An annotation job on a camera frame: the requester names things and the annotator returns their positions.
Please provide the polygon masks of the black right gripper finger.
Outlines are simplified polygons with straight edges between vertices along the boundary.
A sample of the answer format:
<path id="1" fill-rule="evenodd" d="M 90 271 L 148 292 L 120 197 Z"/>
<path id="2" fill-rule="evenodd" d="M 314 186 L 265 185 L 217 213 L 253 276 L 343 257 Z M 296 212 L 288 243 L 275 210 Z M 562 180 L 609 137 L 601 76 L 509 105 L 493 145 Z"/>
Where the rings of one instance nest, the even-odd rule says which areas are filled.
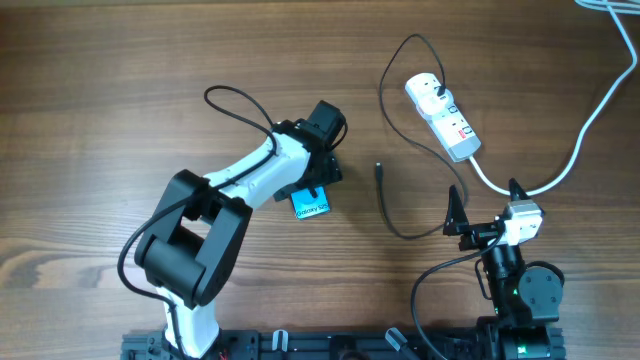
<path id="1" fill-rule="evenodd" d="M 530 200 L 531 197 L 526 193 L 526 191 L 520 186 L 515 178 L 511 178 L 508 182 L 509 186 L 509 196 L 511 201 L 524 201 Z"/>
<path id="2" fill-rule="evenodd" d="M 462 235 L 469 232 L 470 224 L 466 216 L 463 202 L 455 185 L 449 187 L 448 209 L 444 220 L 443 234 L 446 236 Z"/>

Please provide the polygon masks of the blue-screen Galaxy S25 smartphone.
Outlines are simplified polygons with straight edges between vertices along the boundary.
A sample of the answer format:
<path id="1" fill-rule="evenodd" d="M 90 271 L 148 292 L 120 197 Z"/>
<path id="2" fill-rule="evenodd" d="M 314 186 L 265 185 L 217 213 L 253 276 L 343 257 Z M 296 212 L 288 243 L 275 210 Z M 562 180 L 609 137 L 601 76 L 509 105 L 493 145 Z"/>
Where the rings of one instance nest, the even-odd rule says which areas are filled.
<path id="1" fill-rule="evenodd" d="M 308 189 L 294 192 L 290 195 L 294 214 L 298 220 L 306 220 L 314 216 L 329 213 L 331 207 L 325 192 L 320 186 L 316 187 L 318 197 L 313 198 Z"/>

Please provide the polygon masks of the white power strip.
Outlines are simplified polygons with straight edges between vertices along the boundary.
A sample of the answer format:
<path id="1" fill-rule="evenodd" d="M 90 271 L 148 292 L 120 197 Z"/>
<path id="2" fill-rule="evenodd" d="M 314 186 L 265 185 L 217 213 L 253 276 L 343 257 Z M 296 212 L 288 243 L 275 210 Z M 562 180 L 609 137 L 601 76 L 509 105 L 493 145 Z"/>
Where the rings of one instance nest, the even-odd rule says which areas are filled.
<path id="1" fill-rule="evenodd" d="M 441 87 L 442 84 L 432 73 L 417 74 L 405 83 L 405 91 L 415 107 L 422 95 L 428 92 L 439 94 Z M 424 116 L 419 112 L 418 114 L 426 121 L 454 162 L 468 160 L 480 148 L 479 137 L 455 104 L 454 97 L 453 104 L 436 115 Z"/>

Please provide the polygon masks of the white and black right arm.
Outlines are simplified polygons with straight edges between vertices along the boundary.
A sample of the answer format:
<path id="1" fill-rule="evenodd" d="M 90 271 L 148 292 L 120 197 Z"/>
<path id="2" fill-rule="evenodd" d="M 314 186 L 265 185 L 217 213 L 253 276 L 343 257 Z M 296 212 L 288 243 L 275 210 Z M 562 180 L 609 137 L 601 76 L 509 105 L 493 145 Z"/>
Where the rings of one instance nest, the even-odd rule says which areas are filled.
<path id="1" fill-rule="evenodd" d="M 475 353 L 480 359 L 557 359 L 565 356 L 559 320 L 565 277 L 545 261 L 525 262 L 520 246 L 538 237 L 545 211 L 515 179 L 509 180 L 510 201 L 492 221 L 469 222 L 457 188 L 449 188 L 443 233 L 459 236 L 461 251 L 478 253 L 483 266 L 476 276 L 492 302 L 495 315 L 481 317 L 475 327 Z"/>

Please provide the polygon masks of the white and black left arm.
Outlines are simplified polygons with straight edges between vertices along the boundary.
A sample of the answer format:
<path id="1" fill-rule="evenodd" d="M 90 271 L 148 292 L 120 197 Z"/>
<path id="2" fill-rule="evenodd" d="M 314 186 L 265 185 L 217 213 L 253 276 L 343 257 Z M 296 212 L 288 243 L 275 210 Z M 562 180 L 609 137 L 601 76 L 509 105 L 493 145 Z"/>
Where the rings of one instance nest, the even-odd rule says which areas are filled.
<path id="1" fill-rule="evenodd" d="M 323 187 L 341 176 L 334 142 L 346 118 L 321 101 L 306 119 L 284 120 L 238 162 L 199 176 L 182 170 L 169 181 L 149 221 L 136 232 L 134 261 L 167 311 L 164 339 L 186 359 L 217 343 L 215 298 L 228 281 L 253 212 L 267 200 Z"/>

